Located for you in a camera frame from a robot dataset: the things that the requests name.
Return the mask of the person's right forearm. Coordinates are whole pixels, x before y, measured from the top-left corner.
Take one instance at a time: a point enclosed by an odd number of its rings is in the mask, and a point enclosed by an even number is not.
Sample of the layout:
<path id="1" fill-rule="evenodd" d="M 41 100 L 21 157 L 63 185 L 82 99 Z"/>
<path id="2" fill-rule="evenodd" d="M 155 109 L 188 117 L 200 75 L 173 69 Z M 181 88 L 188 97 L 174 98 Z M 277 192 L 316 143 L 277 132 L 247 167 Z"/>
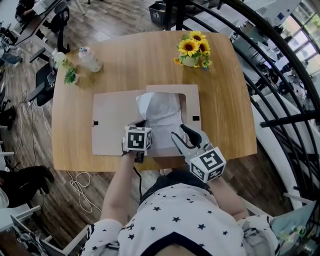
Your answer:
<path id="1" fill-rule="evenodd" d="M 210 180 L 207 185 L 219 207 L 224 212 L 231 215 L 236 221 L 249 216 L 249 212 L 246 209 L 243 200 L 221 176 Z"/>

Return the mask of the person's star print shirt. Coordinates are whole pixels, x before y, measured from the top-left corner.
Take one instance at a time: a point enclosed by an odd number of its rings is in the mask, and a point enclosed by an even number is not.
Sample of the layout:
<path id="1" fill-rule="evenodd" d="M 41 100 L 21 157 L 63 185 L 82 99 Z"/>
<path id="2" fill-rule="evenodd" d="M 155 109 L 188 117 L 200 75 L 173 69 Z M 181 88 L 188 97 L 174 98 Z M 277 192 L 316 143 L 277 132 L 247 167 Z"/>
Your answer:
<path id="1" fill-rule="evenodd" d="M 79 256 L 154 256 L 177 244 L 198 256 L 278 256 L 267 215 L 235 220 L 208 191 L 175 184 L 151 194 L 128 224 L 104 219 L 87 229 Z"/>

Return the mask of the small green-capped bottle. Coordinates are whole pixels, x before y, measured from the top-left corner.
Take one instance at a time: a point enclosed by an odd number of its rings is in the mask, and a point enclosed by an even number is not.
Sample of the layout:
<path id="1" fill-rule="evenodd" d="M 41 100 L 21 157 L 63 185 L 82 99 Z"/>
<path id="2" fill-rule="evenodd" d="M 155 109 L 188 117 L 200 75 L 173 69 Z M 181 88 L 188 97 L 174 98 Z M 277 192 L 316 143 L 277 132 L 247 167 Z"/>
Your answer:
<path id="1" fill-rule="evenodd" d="M 300 237 L 303 238 L 307 233 L 307 229 L 303 225 L 299 226 L 292 226 L 291 231 L 289 232 L 289 237 L 294 238 L 294 237 Z"/>

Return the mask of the beige cardboard folding board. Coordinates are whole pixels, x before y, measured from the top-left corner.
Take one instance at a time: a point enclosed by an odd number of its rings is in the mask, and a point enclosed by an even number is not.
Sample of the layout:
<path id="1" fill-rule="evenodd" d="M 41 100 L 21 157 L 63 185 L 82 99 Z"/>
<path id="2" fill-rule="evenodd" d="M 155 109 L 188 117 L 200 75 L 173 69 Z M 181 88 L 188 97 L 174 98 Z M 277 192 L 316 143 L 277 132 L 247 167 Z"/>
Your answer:
<path id="1" fill-rule="evenodd" d="M 120 156 L 125 127 L 143 120 L 137 97 L 145 93 L 170 93 L 179 101 L 181 122 L 201 129 L 201 111 L 196 84 L 148 85 L 143 90 L 99 93 L 93 96 L 92 153 Z"/>

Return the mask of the potted sunflowers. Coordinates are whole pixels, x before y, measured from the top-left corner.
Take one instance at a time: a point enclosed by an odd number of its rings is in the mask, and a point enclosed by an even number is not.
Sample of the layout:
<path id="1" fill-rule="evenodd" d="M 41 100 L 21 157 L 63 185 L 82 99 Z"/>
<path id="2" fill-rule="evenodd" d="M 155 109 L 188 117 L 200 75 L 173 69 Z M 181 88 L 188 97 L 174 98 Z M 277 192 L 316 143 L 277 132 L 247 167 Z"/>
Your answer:
<path id="1" fill-rule="evenodd" d="M 192 30 L 188 35 L 184 34 L 176 49 L 179 56 L 173 62 L 180 66 L 208 70 L 212 65 L 210 44 L 200 31 Z"/>

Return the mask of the wooden table with white legs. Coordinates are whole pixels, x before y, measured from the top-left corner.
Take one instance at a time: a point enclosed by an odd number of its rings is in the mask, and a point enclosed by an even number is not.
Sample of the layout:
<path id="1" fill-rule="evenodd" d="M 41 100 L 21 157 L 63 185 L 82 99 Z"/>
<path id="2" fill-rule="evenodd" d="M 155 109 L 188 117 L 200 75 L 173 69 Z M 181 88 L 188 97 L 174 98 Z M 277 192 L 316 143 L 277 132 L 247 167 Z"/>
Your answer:
<path id="1" fill-rule="evenodd" d="M 202 129 L 226 160 L 257 152 L 256 132 L 243 70 L 229 38 L 208 32 L 208 70 L 174 63 L 183 31 L 153 31 L 114 37 L 90 48 L 103 61 L 100 72 L 79 67 L 76 85 L 57 73 L 51 118 L 53 166 L 58 171 L 114 172 L 118 156 L 92 153 L 93 96 L 147 85 L 196 84 Z"/>

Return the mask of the light blue painted canvas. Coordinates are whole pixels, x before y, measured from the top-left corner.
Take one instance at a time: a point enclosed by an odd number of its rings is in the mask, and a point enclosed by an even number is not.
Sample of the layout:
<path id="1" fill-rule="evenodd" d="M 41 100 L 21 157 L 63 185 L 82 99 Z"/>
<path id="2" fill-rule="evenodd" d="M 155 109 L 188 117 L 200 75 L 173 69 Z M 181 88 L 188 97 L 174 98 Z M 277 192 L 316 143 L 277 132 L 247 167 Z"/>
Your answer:
<path id="1" fill-rule="evenodd" d="M 305 226 L 307 228 L 307 223 L 314 211 L 315 205 L 316 202 L 313 201 L 299 209 L 274 217 L 271 220 L 271 228 L 279 242 L 278 256 L 286 254 L 294 247 L 298 239 L 303 238 L 298 236 L 290 237 L 289 233 L 292 226 Z"/>

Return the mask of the person's left forearm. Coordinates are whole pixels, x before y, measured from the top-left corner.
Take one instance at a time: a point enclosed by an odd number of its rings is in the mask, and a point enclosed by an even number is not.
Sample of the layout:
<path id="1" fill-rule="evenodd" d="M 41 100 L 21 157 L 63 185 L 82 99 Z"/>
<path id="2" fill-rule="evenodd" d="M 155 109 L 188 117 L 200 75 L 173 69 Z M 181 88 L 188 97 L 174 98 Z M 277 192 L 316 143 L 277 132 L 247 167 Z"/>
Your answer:
<path id="1" fill-rule="evenodd" d="M 134 175 L 135 151 L 121 157 L 119 169 L 115 172 L 106 191 L 100 219 L 112 219 L 125 225 L 128 220 L 130 191 Z"/>

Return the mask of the white garment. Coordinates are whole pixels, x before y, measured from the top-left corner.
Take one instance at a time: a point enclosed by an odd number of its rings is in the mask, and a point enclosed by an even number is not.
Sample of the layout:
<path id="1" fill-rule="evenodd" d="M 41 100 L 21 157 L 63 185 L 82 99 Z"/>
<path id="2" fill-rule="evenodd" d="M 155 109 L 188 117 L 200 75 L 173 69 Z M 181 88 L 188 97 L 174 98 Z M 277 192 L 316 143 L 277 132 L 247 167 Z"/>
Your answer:
<path id="1" fill-rule="evenodd" d="M 140 115 L 151 128 L 152 145 L 150 156 L 173 156 L 179 154 L 172 132 L 183 141 L 186 134 L 181 129 L 182 112 L 179 95 L 167 92 L 146 92 L 136 97 Z"/>

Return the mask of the small green potted plant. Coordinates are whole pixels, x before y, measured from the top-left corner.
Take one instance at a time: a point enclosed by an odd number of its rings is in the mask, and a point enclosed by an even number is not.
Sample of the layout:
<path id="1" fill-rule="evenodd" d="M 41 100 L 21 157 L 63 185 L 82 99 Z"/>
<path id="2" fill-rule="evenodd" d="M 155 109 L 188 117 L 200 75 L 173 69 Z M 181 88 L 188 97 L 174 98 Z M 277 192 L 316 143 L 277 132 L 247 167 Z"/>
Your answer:
<path id="1" fill-rule="evenodd" d="M 75 68 L 69 68 L 64 76 L 65 84 L 76 84 L 79 80 L 79 75 L 76 73 Z"/>

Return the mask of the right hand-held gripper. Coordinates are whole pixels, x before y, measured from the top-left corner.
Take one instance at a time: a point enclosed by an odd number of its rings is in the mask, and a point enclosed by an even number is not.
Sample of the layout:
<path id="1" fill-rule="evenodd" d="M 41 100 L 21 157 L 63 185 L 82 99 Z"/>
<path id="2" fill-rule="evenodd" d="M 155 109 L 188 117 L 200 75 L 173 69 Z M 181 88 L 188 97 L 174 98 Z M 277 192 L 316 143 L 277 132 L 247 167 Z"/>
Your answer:
<path id="1" fill-rule="evenodd" d="M 207 134 L 199 128 L 181 124 L 181 129 L 187 134 L 188 142 L 185 142 L 177 133 L 171 133 L 171 139 L 178 151 L 186 158 L 189 171 L 204 183 L 220 177 L 226 166 L 226 160 L 218 147 L 209 147 L 211 144 Z"/>

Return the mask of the large glass window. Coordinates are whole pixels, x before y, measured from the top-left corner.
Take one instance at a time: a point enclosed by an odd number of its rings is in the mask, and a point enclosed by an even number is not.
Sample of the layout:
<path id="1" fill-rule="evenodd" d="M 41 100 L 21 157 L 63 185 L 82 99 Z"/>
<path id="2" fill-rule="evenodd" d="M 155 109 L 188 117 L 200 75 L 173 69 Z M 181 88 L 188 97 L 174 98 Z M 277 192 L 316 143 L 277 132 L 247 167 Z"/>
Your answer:
<path id="1" fill-rule="evenodd" d="M 290 37 L 288 45 L 298 59 L 308 62 L 310 76 L 320 74 L 320 16 L 307 0 L 301 0 L 282 23 L 283 38 Z"/>

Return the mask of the black metal railing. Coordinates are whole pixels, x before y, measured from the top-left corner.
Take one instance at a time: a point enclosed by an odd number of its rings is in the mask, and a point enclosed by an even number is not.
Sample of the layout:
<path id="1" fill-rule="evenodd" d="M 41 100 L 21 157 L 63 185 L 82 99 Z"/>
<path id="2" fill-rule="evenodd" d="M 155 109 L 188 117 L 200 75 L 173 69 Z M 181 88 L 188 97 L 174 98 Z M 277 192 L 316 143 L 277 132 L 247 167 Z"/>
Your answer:
<path id="1" fill-rule="evenodd" d="M 216 29 L 186 11 L 192 5 L 236 33 L 251 49 L 261 55 L 267 68 L 261 70 L 253 56 L 234 45 L 240 57 L 242 72 L 253 107 L 256 138 L 277 169 L 286 191 L 320 204 L 320 142 L 316 141 L 311 121 L 320 116 L 320 97 L 312 96 L 312 110 L 307 110 L 294 92 L 294 86 L 271 58 L 248 34 L 220 14 L 203 7 L 194 0 L 181 0 L 177 6 L 176 29 L 191 30 L 191 20 L 209 32 Z"/>

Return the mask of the person's dark jeans legs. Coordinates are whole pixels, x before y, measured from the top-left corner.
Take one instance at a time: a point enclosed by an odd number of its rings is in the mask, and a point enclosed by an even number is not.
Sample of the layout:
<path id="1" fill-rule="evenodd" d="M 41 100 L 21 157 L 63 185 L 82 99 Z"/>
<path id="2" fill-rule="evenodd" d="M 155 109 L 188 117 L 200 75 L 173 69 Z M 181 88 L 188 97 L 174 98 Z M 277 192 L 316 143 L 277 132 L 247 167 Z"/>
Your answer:
<path id="1" fill-rule="evenodd" d="M 185 184 L 188 186 L 198 187 L 200 189 L 204 189 L 208 191 L 211 195 L 213 195 L 210 187 L 194 176 L 191 172 L 186 169 L 178 169 L 174 168 L 169 174 L 161 175 L 157 178 L 156 182 L 149 188 L 140 198 L 139 205 L 141 205 L 148 197 L 150 197 L 156 191 L 166 188 L 172 187 L 176 184 Z"/>

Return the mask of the dark desk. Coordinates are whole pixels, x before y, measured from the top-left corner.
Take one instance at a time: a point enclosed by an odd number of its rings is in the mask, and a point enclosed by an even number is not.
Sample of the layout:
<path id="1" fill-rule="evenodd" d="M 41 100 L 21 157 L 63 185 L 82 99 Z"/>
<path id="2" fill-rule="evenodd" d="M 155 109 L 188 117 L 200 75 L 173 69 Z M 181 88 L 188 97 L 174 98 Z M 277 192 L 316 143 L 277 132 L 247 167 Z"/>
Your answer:
<path id="1" fill-rule="evenodd" d="M 48 15 L 54 11 L 55 7 L 62 2 L 63 0 L 55 0 L 52 5 L 42 14 L 35 16 L 25 27 L 15 46 L 19 46 L 20 44 L 31 40 L 32 37 L 36 34 L 39 27 L 43 24 L 43 22 L 47 19 Z"/>

